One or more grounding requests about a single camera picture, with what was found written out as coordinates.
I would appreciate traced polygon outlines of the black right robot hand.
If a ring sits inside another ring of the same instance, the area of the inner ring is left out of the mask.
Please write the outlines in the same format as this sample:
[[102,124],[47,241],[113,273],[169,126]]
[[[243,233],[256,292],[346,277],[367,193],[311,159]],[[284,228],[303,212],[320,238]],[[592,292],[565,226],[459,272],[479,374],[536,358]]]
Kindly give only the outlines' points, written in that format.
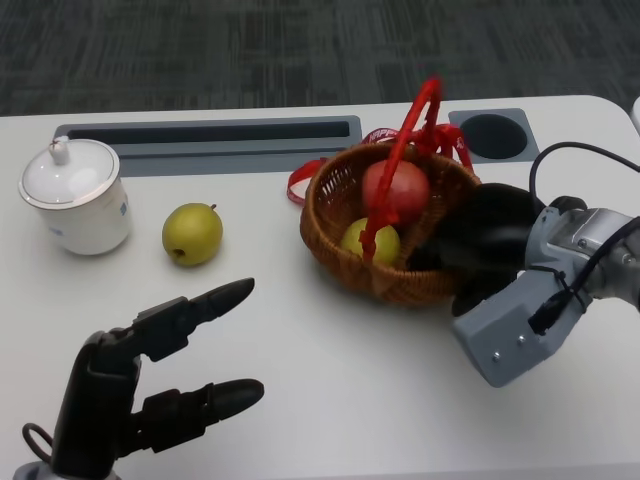
[[523,269],[530,231],[544,204],[526,190],[485,183],[436,225],[411,252],[411,271],[455,270],[462,274],[451,313],[459,317],[503,290]]

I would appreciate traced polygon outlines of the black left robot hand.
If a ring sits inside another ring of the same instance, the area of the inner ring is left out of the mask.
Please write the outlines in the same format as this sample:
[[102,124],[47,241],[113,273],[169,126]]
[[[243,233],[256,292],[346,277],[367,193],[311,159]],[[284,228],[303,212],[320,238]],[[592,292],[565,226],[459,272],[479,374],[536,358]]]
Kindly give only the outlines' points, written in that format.
[[132,410],[141,358],[158,362],[184,349],[199,325],[237,307],[254,287],[254,279],[246,278],[193,299],[178,297],[139,313],[127,328],[90,336],[74,362],[54,430],[53,473],[104,479],[120,458],[196,439],[259,402],[263,384],[240,379],[192,392],[167,390],[146,398],[139,412]]

